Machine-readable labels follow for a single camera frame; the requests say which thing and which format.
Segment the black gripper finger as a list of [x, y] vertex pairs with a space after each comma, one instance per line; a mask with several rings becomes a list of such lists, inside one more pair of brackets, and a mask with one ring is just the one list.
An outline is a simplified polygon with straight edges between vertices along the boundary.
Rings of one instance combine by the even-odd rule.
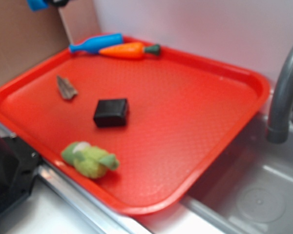
[[49, 0], [49, 4], [55, 7], [65, 7], [69, 0]]

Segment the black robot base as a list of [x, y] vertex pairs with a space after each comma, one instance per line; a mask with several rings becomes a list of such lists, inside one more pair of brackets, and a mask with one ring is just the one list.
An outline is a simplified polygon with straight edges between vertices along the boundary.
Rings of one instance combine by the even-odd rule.
[[30, 197], [41, 161], [20, 137], [0, 137], [0, 218]]

